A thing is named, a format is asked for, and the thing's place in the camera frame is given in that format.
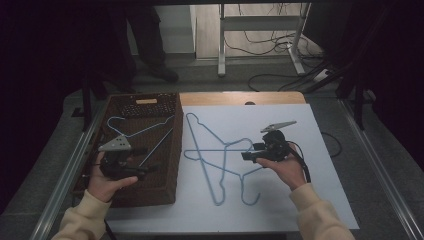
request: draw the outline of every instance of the wire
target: wire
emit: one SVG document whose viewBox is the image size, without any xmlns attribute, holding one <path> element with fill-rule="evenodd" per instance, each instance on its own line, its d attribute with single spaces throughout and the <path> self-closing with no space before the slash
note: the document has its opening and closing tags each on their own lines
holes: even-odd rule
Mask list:
<svg viewBox="0 0 424 240">
<path fill-rule="evenodd" d="M 306 165 L 305 160 L 297 153 L 295 150 L 293 150 L 291 147 L 289 147 L 289 151 L 291 154 L 293 154 L 297 161 L 300 163 L 300 166 L 302 166 L 303 172 L 305 173 L 306 182 L 311 182 L 311 174 L 309 173 L 308 165 Z"/>
<path fill-rule="evenodd" d="M 311 75 L 315 75 L 316 73 L 318 73 L 320 70 L 322 70 L 323 68 L 325 68 L 326 66 L 328 66 L 329 65 L 329 63 L 327 63 L 327 62 L 321 62 L 320 64 L 318 64 L 318 66 L 316 66 L 315 68 L 313 68 L 312 70 L 310 70 L 307 74 L 305 74 L 305 75 L 303 75 L 302 77 L 300 77 L 299 79 L 297 79 L 296 81 L 293 81 L 293 82 L 291 82 L 291 83 L 288 83 L 288 84 L 285 84 L 285 85 L 283 85 L 283 86 L 281 86 L 279 89 L 278 89 L 278 92 L 279 91 L 282 91 L 284 88 L 286 88 L 286 87 L 288 87 L 288 86 L 290 86 L 290 85 L 293 85 L 293 84 L 298 84 L 297 86 L 294 86 L 294 87 L 292 87 L 291 89 L 295 89 L 295 88 L 298 88 L 298 87 L 300 87 L 300 86 L 302 86 L 302 85 L 304 85 L 304 84 L 306 84 L 306 83 L 308 83 L 308 82 L 310 82 L 311 81 L 311 79 L 308 79 L 308 77 L 309 76 L 311 76 Z"/>
<path fill-rule="evenodd" d="M 197 142 L 197 138 L 195 137 L 194 130 L 193 130 L 192 123 L 190 121 L 189 116 L 193 116 L 195 118 L 196 123 L 199 126 L 202 126 L 205 130 L 207 130 L 216 140 L 218 140 L 225 147 L 223 149 L 200 149 L 199 148 L 199 144 Z M 209 188 L 209 191 L 210 191 L 210 194 L 211 194 L 211 197 L 212 197 L 212 200 L 213 200 L 214 204 L 216 206 L 220 206 L 220 205 L 222 205 L 224 203 L 225 197 L 226 197 L 226 194 L 225 194 L 226 191 L 225 191 L 225 187 L 224 187 L 223 182 L 224 182 L 225 173 L 230 173 L 230 174 L 233 174 L 233 175 L 236 175 L 236 176 L 239 177 L 240 185 L 241 185 L 241 200 L 242 200 L 242 202 L 244 204 L 248 205 L 248 206 L 255 205 L 259 201 L 260 193 L 258 193 L 256 195 L 256 198 L 253 201 L 247 202 L 244 199 L 244 180 L 245 180 L 245 177 L 248 176 L 249 174 L 252 174 L 252 173 L 254 173 L 256 171 L 259 171 L 259 170 L 261 170 L 263 168 L 262 167 L 255 168 L 255 169 L 253 169 L 251 171 L 248 171 L 248 172 L 246 172 L 244 174 L 237 173 L 237 172 L 231 171 L 231 170 L 229 170 L 229 169 L 226 168 L 227 152 L 229 152 L 229 151 L 250 151 L 252 149 L 252 146 L 253 146 L 252 140 L 250 140 L 248 138 L 242 138 L 242 139 L 239 139 L 239 140 L 236 140 L 236 141 L 233 141 L 233 142 L 224 142 L 221 138 L 218 137 L 218 135 L 216 133 L 214 133 L 211 129 L 209 129 L 205 124 L 201 123 L 200 122 L 200 119 L 194 113 L 187 113 L 186 114 L 186 119 L 187 119 L 187 123 L 188 123 L 189 129 L 190 129 L 190 132 L 191 132 L 191 136 L 193 138 L 195 149 L 194 150 L 185 150 L 184 151 L 184 156 L 187 159 L 189 159 L 189 160 L 194 160 L 194 161 L 200 160 L 200 163 L 201 163 L 201 166 L 202 166 L 202 169 L 203 169 L 203 174 L 204 174 L 204 176 L 206 178 L 206 182 L 208 184 L 208 188 Z M 239 150 L 237 150 L 237 149 L 228 149 L 230 146 L 235 145 L 235 144 L 238 144 L 240 142 L 248 142 L 249 145 L 250 145 L 250 147 L 249 148 L 242 149 L 242 150 L 240 150 L 240 149 Z M 190 151 L 197 152 L 198 157 L 197 158 L 189 157 L 187 155 L 187 152 L 190 152 Z M 213 164 L 211 162 L 206 161 L 206 159 L 202 156 L 202 152 L 203 151 L 222 151 L 222 152 L 224 152 L 224 159 L 223 159 L 222 166 L 218 166 L 216 164 Z M 210 176 L 208 174 L 208 171 L 206 170 L 206 165 L 209 165 L 209 166 L 212 166 L 212 167 L 215 167 L 215 168 L 221 170 L 221 178 L 220 178 L 220 181 L 219 181 L 219 186 L 220 186 L 221 191 L 222 191 L 222 199 L 221 200 L 218 200 L 216 198 L 216 196 L 215 196 L 215 192 L 214 192 L 214 190 L 212 188 L 212 183 L 211 183 L 211 180 L 210 180 Z"/>
<path fill-rule="evenodd" d="M 322 135 L 326 135 L 326 136 L 331 137 L 332 139 L 334 139 L 334 141 L 336 141 L 337 145 L 339 146 L 339 150 L 338 150 L 335 154 L 330 155 L 330 157 L 331 157 L 331 158 L 334 158 L 334 157 L 339 156 L 339 155 L 340 155 L 340 153 L 342 153 L 342 151 L 343 151 L 343 146 L 342 146 L 342 144 L 340 143 L 340 141 L 339 141 L 336 137 L 334 137 L 333 135 L 331 135 L 331 134 L 329 134 L 329 133 L 327 133 L 327 132 L 321 132 L 321 134 L 322 134 Z"/>
<path fill-rule="evenodd" d="M 270 49 L 270 50 L 268 50 L 268 51 L 266 51 L 266 52 L 262 52 L 262 53 L 254 53 L 254 52 L 250 52 L 250 51 L 247 51 L 247 50 L 245 50 L 245 49 L 242 49 L 242 48 L 236 48 L 236 47 L 232 47 L 232 46 L 230 46 L 228 43 L 227 43 L 227 39 L 225 38 L 225 36 L 224 36 L 224 42 L 225 42 L 225 45 L 227 45 L 227 47 L 228 48 L 230 48 L 230 49 L 233 49 L 233 50 L 239 50 L 239 51 L 242 51 L 242 52 L 245 52 L 245 53 L 249 53 L 249 54 L 252 54 L 252 55 L 265 55 L 265 54 L 267 54 L 267 53 L 270 53 L 270 52 L 272 52 L 272 51 L 274 51 L 277 47 L 279 47 L 280 45 L 283 45 L 283 44 L 288 44 L 288 43 L 290 43 L 290 42 L 281 42 L 281 43 L 277 43 L 272 49 Z"/>
<path fill-rule="evenodd" d="M 300 55 L 301 57 L 303 57 L 303 58 L 308 57 L 308 58 L 319 58 L 319 59 L 323 59 L 323 57 L 322 57 L 323 52 L 318 53 L 318 54 L 312 54 L 312 53 L 309 51 L 309 40 L 308 40 L 308 39 L 306 39 L 306 38 L 304 38 L 304 37 L 300 37 L 300 39 L 306 42 L 305 50 L 306 50 L 306 52 L 308 52 L 308 54 L 309 54 L 309 55 L 304 55 L 304 54 L 302 54 L 302 52 L 300 52 L 300 51 L 299 51 L 299 55 Z"/>
<path fill-rule="evenodd" d="M 165 125 L 165 124 L 169 121 L 169 119 L 171 119 L 171 118 L 173 118 L 173 117 L 174 117 L 174 115 L 172 115 L 172 116 L 168 117 L 168 118 L 165 120 L 165 122 L 161 122 L 161 123 L 155 124 L 155 125 L 153 125 L 153 126 L 147 127 L 147 128 L 145 128 L 145 129 L 140 130 L 140 131 L 138 131 L 138 132 L 136 132 L 136 133 L 133 133 L 133 134 L 131 134 L 131 135 L 124 134 L 123 132 L 119 131 L 117 128 L 112 127 L 112 126 L 110 125 L 110 121 L 111 121 L 111 120 L 113 120 L 113 119 L 126 120 L 126 119 L 125 119 L 125 118 L 123 118 L 123 117 L 110 117 L 110 118 L 107 120 L 107 126 L 108 126 L 108 127 L 110 127 L 112 130 L 114 130 L 115 132 L 119 133 L 120 135 L 123 135 L 123 136 L 125 136 L 125 137 L 127 137 L 127 138 L 130 138 L 130 137 L 134 137 L 135 135 L 138 135 L 138 134 L 140 134 L 140 133 L 143 133 L 143 132 L 145 132 L 145 131 L 147 131 L 147 130 L 149 130 L 149 129 L 152 129 L 152 128 L 154 128 L 154 127 L 157 127 L 157 126 L 160 126 L 160 125 Z"/>
<path fill-rule="evenodd" d="M 277 11 L 278 13 L 278 15 L 281 15 L 281 10 L 282 10 L 282 8 L 283 8 L 283 5 L 281 5 L 281 4 L 279 4 L 280 5 L 280 9 Z M 272 8 L 271 8 L 271 10 L 269 10 L 268 11 L 268 13 L 266 14 L 267 16 L 271 13 L 271 11 L 272 11 L 272 9 L 274 9 L 275 8 L 275 5 L 273 4 L 272 5 Z M 243 12 L 241 11 L 241 9 L 240 9 L 240 4 L 239 4 L 239 13 L 240 13 L 240 16 L 242 16 L 242 14 L 243 14 Z M 283 36 L 283 37 L 280 37 L 280 38 L 274 38 L 274 33 L 276 32 L 276 31 L 272 31 L 272 33 L 271 33 L 271 37 L 270 37 L 270 39 L 268 39 L 268 40 L 261 40 L 261 41 L 252 41 L 252 40 L 250 40 L 249 39 L 249 37 L 247 36 L 247 33 L 246 33 L 246 31 L 243 31 L 244 32 L 244 35 L 245 35 L 245 37 L 246 37 L 246 39 L 247 39 L 247 41 L 248 42 L 250 42 L 250 43 L 264 43 L 264 42 L 274 42 L 275 43 L 275 41 L 274 40 L 276 40 L 276 41 L 278 41 L 279 39 L 281 39 L 281 38 L 285 38 L 286 36 Z"/>
<path fill-rule="evenodd" d="M 286 142 L 294 144 L 294 145 L 297 147 L 297 149 L 299 149 L 299 152 L 300 152 L 301 157 L 302 157 L 302 158 L 305 158 L 305 157 L 303 156 L 302 148 L 300 148 L 299 144 L 297 144 L 297 143 L 295 143 L 295 142 L 293 142 L 293 141 L 286 141 Z"/>
<path fill-rule="evenodd" d="M 256 88 L 254 88 L 254 87 L 252 87 L 252 80 L 253 79 L 255 79 L 255 78 L 257 78 L 257 77 L 263 77 L 263 76 L 268 76 L 268 77 L 286 77 L 286 78 L 298 78 L 299 76 L 290 76 L 290 75 L 281 75 L 281 74 L 258 74 L 258 75 L 255 75 L 255 76 L 253 76 L 253 77 L 251 77 L 251 78 L 249 78 L 249 80 L 247 80 L 247 86 L 251 89 L 251 90 L 253 90 L 253 91 L 255 91 L 255 92 L 260 92 L 259 90 L 257 90 Z"/>
</svg>

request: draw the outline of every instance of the black cable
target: black cable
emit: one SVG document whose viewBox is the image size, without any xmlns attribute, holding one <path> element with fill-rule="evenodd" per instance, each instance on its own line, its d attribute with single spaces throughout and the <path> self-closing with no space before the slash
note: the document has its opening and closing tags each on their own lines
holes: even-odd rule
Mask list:
<svg viewBox="0 0 424 240">
<path fill-rule="evenodd" d="M 338 150 L 335 154 L 330 155 L 330 157 L 331 157 L 331 158 L 334 158 L 334 157 L 339 156 L 339 155 L 340 155 L 340 153 L 342 153 L 342 151 L 343 151 L 343 146 L 342 146 L 342 144 L 340 143 L 340 141 L 339 141 L 336 137 L 334 137 L 333 135 L 331 135 L 331 134 L 329 134 L 329 133 L 327 133 L 327 132 L 321 132 L 321 134 L 322 134 L 322 135 L 326 135 L 326 136 L 329 136 L 329 137 L 333 138 L 333 139 L 336 141 L 337 145 L 339 146 L 339 150 Z"/>
<path fill-rule="evenodd" d="M 238 5 L 238 7 L 239 7 L 239 14 L 240 14 L 240 16 L 242 16 L 244 13 L 241 11 L 240 4 Z M 267 15 L 269 15 L 269 13 L 272 11 L 272 9 L 274 9 L 274 7 L 275 7 L 275 6 L 274 6 L 274 4 L 273 4 L 273 5 L 272 5 L 271 10 L 269 10 L 269 11 L 268 11 Z M 281 5 L 281 6 L 280 6 L 280 9 L 278 10 L 278 15 L 281 15 L 281 10 L 282 10 L 282 8 L 283 8 L 283 6 Z M 247 41 L 248 41 L 248 42 L 250 42 L 250 43 L 264 43 L 264 42 L 273 42 L 273 43 L 275 43 L 275 42 L 274 42 L 274 40 L 275 40 L 275 39 L 277 39 L 277 41 L 278 41 L 279 39 L 284 38 L 284 37 L 281 37 L 281 38 L 273 38 L 275 31 L 272 31 L 272 34 L 271 34 L 271 38 L 270 38 L 270 39 L 268 39 L 268 40 L 261 40 L 261 41 L 252 41 L 252 40 L 250 40 L 250 39 L 249 39 L 249 37 L 247 36 L 246 31 L 243 31 L 243 32 L 244 32 L 244 36 L 246 37 Z"/>
<path fill-rule="evenodd" d="M 224 36 L 224 42 L 225 42 L 225 45 L 227 45 L 227 47 L 228 48 L 230 48 L 230 49 L 233 49 L 233 50 L 239 50 L 239 51 L 242 51 L 242 52 L 246 52 L 246 53 L 249 53 L 249 54 L 252 54 L 252 55 L 258 55 L 258 56 L 260 56 L 260 55 L 265 55 L 265 54 L 267 54 L 267 53 L 270 53 L 270 52 L 272 52 L 273 50 L 275 50 L 275 48 L 276 47 L 278 47 L 279 45 L 283 45 L 283 44 L 288 44 L 288 43 L 290 43 L 290 42 L 282 42 L 282 43 L 277 43 L 272 49 L 270 49 L 269 51 L 266 51 L 266 52 L 263 52 L 263 53 L 253 53 L 253 52 L 249 52 L 249 51 L 247 51 L 247 50 L 245 50 L 245 49 L 242 49 L 242 48 L 236 48 L 236 47 L 232 47 L 232 46 L 230 46 L 230 45 L 228 45 L 228 43 L 227 43 L 227 39 L 225 38 L 225 36 Z"/>
<path fill-rule="evenodd" d="M 255 92 L 260 92 L 260 91 L 259 91 L 259 90 L 257 90 L 256 88 L 252 87 L 251 83 L 252 83 L 252 80 L 253 80 L 254 78 L 257 78 L 257 77 L 263 77 L 263 76 L 269 76 L 269 77 L 286 77 L 286 78 L 298 78 L 298 77 L 299 77 L 299 76 L 289 76 L 289 75 L 281 75 L 281 74 L 258 74 L 258 75 L 255 75 L 255 76 L 253 76 L 253 77 L 249 78 L 249 80 L 247 80 L 247 86 L 248 86 L 251 90 L 253 90 L 253 91 L 255 91 Z"/>
<path fill-rule="evenodd" d="M 265 43 L 265 42 L 278 43 L 278 41 L 279 41 L 280 39 L 284 39 L 284 38 L 287 38 L 287 37 L 292 37 L 292 35 L 294 35 L 294 33 L 290 33 L 290 34 L 288 34 L 288 35 L 284 35 L 284 36 L 281 36 L 281 37 L 275 37 L 275 38 L 271 36 L 271 38 L 270 38 L 270 39 L 267 39 L 267 40 L 260 40 L 260 41 L 253 41 L 253 40 L 250 40 L 250 39 L 247 37 L 247 35 L 246 35 L 246 39 L 247 39 L 247 41 L 249 41 L 250 43 Z"/>
<path fill-rule="evenodd" d="M 286 142 L 288 142 L 288 143 L 291 143 L 291 144 L 295 145 L 295 146 L 297 147 L 297 149 L 299 149 L 299 152 L 300 152 L 301 157 L 302 157 L 302 158 L 305 158 L 305 157 L 304 157 L 304 155 L 303 155 L 302 148 L 300 148 L 299 144 L 297 144 L 297 143 L 295 143 L 295 142 L 292 142 L 292 141 L 286 141 Z"/>
<path fill-rule="evenodd" d="M 322 58 L 322 57 L 321 57 L 322 52 L 321 52 L 321 53 L 319 53 L 319 54 L 312 54 L 312 53 L 309 51 L 309 40 L 308 40 L 308 39 L 306 39 L 306 38 L 304 38 L 304 37 L 300 37 L 300 39 L 306 42 L 305 50 L 308 52 L 308 54 L 309 54 L 310 56 L 313 56 L 313 57 L 317 57 L 317 56 L 319 56 L 320 58 Z"/>
<path fill-rule="evenodd" d="M 305 62 L 305 59 L 309 59 L 309 58 L 302 57 L 302 55 L 299 57 L 299 59 L 300 59 L 300 61 L 302 62 L 303 65 L 305 65 L 305 66 L 307 66 L 309 68 L 316 68 L 316 67 L 319 66 L 319 64 L 316 65 L 316 66 L 309 65 L 309 63 L 306 63 Z"/>
<path fill-rule="evenodd" d="M 288 147 L 291 154 L 295 156 L 297 161 L 299 162 L 300 166 L 302 166 L 303 172 L 305 173 L 306 182 L 311 182 L 311 175 L 309 173 L 308 165 L 306 165 L 305 160 L 297 153 L 294 149 L 292 149 L 290 146 Z"/>
<path fill-rule="evenodd" d="M 300 87 L 301 85 L 303 85 L 303 84 L 305 84 L 305 83 L 307 83 L 307 82 L 309 82 L 309 81 L 311 81 L 311 79 L 308 79 L 307 77 L 309 77 L 309 76 L 311 76 L 311 75 L 315 75 L 315 74 L 317 74 L 319 71 L 322 71 L 322 69 L 324 69 L 326 66 L 328 66 L 329 65 L 329 63 L 327 63 L 327 62 L 324 62 L 324 61 L 322 61 L 320 64 L 318 64 L 318 66 L 316 66 L 315 68 L 313 68 L 313 69 L 311 69 L 307 74 L 305 74 L 305 75 L 303 75 L 302 77 L 300 77 L 299 79 L 297 79 L 296 81 L 293 81 L 293 82 L 291 82 L 291 83 L 288 83 L 288 84 L 285 84 L 285 85 L 283 85 L 283 86 L 281 86 L 278 90 L 277 90 L 277 92 L 280 92 L 281 90 L 283 90 L 284 88 L 286 88 L 287 86 L 290 86 L 290 85 L 293 85 L 293 84 L 296 84 L 296 83 L 298 83 L 298 85 L 297 86 L 295 86 L 295 87 L 292 87 L 292 89 L 293 88 L 298 88 L 298 87 Z"/>
</svg>

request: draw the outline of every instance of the cable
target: cable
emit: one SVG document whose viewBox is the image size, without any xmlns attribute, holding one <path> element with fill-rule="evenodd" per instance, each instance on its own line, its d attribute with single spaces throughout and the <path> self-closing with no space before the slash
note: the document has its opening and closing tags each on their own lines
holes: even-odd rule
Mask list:
<svg viewBox="0 0 424 240">
<path fill-rule="evenodd" d="M 257 90 L 256 88 L 252 87 L 251 83 L 252 83 L 252 80 L 253 80 L 254 78 L 257 78 L 257 77 L 263 77 L 263 76 L 269 76 L 269 77 L 287 77 L 287 78 L 298 78 L 298 77 L 299 77 L 299 76 L 289 76 L 289 75 L 281 75 L 281 74 L 258 74 L 258 75 L 255 75 L 255 76 L 253 76 L 253 77 L 249 78 L 249 80 L 247 80 L 247 86 L 248 86 L 251 90 L 253 90 L 253 91 L 255 91 L 255 92 L 260 92 L 260 91 L 259 91 L 259 90 Z"/>
<path fill-rule="evenodd" d="M 321 134 L 331 137 L 332 139 L 334 139 L 334 141 L 336 141 L 337 145 L 339 146 L 339 150 L 335 154 L 330 155 L 330 157 L 331 158 L 334 158 L 334 157 L 339 156 L 340 153 L 342 153 L 342 151 L 343 151 L 343 147 L 342 147 L 342 144 L 340 143 L 340 141 L 336 137 L 334 137 L 333 135 L 331 135 L 331 134 L 329 134 L 327 132 L 321 132 Z"/>
<path fill-rule="evenodd" d="M 227 43 L 227 39 L 225 38 L 225 36 L 224 36 L 224 42 L 225 42 L 225 45 L 227 45 L 227 47 L 228 48 L 230 48 L 230 49 L 233 49 L 233 50 L 239 50 L 239 51 L 243 51 L 243 52 L 246 52 L 246 53 L 249 53 L 249 54 L 252 54 L 252 55 L 265 55 L 265 54 L 267 54 L 267 53 L 270 53 L 270 52 L 272 52 L 273 50 L 275 50 L 275 48 L 277 48 L 278 46 L 280 46 L 280 45 L 283 45 L 283 44 L 288 44 L 288 43 L 290 43 L 290 42 L 282 42 L 282 43 L 277 43 L 272 49 L 270 49 L 269 51 L 266 51 L 266 52 L 263 52 L 263 53 L 253 53 L 253 52 L 249 52 L 249 51 L 247 51 L 247 50 L 245 50 L 245 49 L 242 49 L 242 48 L 236 48 L 236 47 L 232 47 L 232 46 L 230 46 L 228 43 Z"/>
<path fill-rule="evenodd" d="M 327 63 L 327 62 L 321 62 L 318 66 L 316 66 L 315 68 L 313 68 L 311 71 L 309 71 L 307 74 L 305 74 L 305 75 L 303 75 L 301 78 L 299 78 L 298 80 L 296 80 L 296 81 L 293 81 L 293 82 L 291 82 L 291 83 L 288 83 L 288 84 L 285 84 L 285 85 L 283 85 L 283 86 L 281 86 L 277 91 L 278 92 L 280 92 L 281 90 L 283 90 L 284 88 L 286 88 L 287 86 L 290 86 L 290 85 L 292 85 L 292 84 L 296 84 L 296 83 L 298 83 L 298 85 L 297 86 L 295 86 L 295 87 L 292 87 L 292 89 L 294 89 L 294 88 L 298 88 L 298 87 L 300 87 L 300 86 L 302 86 L 302 85 L 304 85 L 305 83 L 307 83 L 307 82 L 310 82 L 311 81 L 311 79 L 308 79 L 307 77 L 309 77 L 309 76 L 311 76 L 311 75 L 315 75 L 316 73 L 318 73 L 320 70 L 322 70 L 323 68 L 325 68 L 326 66 L 328 66 L 329 65 L 329 63 Z"/>
<path fill-rule="evenodd" d="M 299 149 L 299 152 L 300 152 L 301 157 L 304 158 L 302 148 L 300 148 L 299 144 L 297 144 L 297 143 L 295 143 L 293 141 L 287 141 L 287 142 L 294 144 L 297 147 L 297 149 Z"/>
<path fill-rule="evenodd" d="M 300 166 L 302 166 L 303 172 L 305 173 L 306 182 L 310 183 L 311 175 L 309 173 L 309 168 L 308 168 L 308 165 L 306 165 L 305 160 L 303 160 L 303 158 L 299 155 L 299 153 L 297 153 L 291 147 L 289 147 L 289 151 L 291 154 L 293 154 L 296 157 L 297 161 L 300 163 Z"/>
<path fill-rule="evenodd" d="M 275 7 L 275 5 L 273 4 L 273 6 L 272 6 L 272 8 L 271 8 L 271 10 L 269 10 L 268 11 L 268 13 L 266 14 L 267 16 L 269 15 L 269 13 L 272 11 L 272 9 L 274 9 L 274 7 Z M 282 8 L 283 8 L 283 5 L 281 5 L 280 6 L 280 9 L 277 11 L 278 13 L 278 15 L 281 15 L 281 10 L 282 10 Z M 239 13 L 240 13 L 240 16 L 242 16 L 242 14 L 243 14 L 243 12 L 241 11 L 241 9 L 240 9 L 240 4 L 239 4 Z M 244 32 L 244 35 L 245 35 L 245 37 L 246 37 L 246 39 L 247 39 L 247 41 L 248 42 L 250 42 L 250 43 L 264 43 L 264 42 L 273 42 L 273 43 L 276 43 L 279 39 L 281 39 L 281 38 L 285 38 L 285 37 L 287 37 L 287 34 L 286 34 L 286 36 L 283 36 L 283 37 L 279 37 L 279 38 L 274 38 L 273 36 L 274 36 L 274 33 L 276 32 L 276 31 L 272 31 L 272 33 L 271 33 L 271 38 L 270 39 L 268 39 L 268 40 L 261 40 L 261 41 L 252 41 L 252 40 L 250 40 L 249 39 L 249 37 L 247 36 L 247 33 L 246 33 L 246 31 L 243 31 Z"/>
<path fill-rule="evenodd" d="M 278 41 L 280 40 L 280 39 L 283 39 L 283 38 L 287 38 L 287 37 L 292 37 L 292 35 L 294 35 L 294 33 L 290 33 L 290 34 L 286 34 L 286 35 L 284 35 L 284 36 L 281 36 L 281 37 L 272 37 L 271 36 L 271 38 L 270 39 L 267 39 L 267 40 L 260 40 L 260 41 L 252 41 L 252 40 L 250 40 L 248 37 L 247 37 L 247 35 L 246 35 L 246 38 L 247 38 L 247 41 L 249 41 L 250 43 L 265 43 L 265 42 L 273 42 L 273 43 L 278 43 Z"/>
</svg>

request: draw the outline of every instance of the shoe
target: shoe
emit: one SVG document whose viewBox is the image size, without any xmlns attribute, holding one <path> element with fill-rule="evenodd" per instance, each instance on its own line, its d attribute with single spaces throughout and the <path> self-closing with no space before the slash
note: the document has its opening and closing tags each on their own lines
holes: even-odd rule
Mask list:
<svg viewBox="0 0 424 240">
<path fill-rule="evenodd" d="M 149 72 L 153 77 L 163 79 L 167 82 L 178 82 L 178 74 L 165 66 L 150 67 Z"/>
</svg>

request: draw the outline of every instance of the person's leg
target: person's leg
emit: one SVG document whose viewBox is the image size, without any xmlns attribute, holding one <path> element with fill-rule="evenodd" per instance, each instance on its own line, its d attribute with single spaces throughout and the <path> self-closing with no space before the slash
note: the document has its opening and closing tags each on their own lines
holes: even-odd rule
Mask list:
<svg viewBox="0 0 424 240">
<path fill-rule="evenodd" d="M 160 33 L 160 18 L 154 7 L 131 4 L 125 8 L 128 22 L 134 34 L 140 59 L 150 73 L 168 82 L 178 81 L 178 75 L 165 65 Z"/>
<path fill-rule="evenodd" d="M 108 5 L 108 13 L 112 23 L 113 30 L 116 34 L 119 48 L 122 52 L 125 60 L 125 66 L 127 67 L 127 75 L 124 80 L 125 84 L 131 85 L 132 78 L 137 72 L 134 59 L 131 54 L 130 45 L 127 37 L 127 19 L 124 7 L 120 5 Z"/>
</svg>

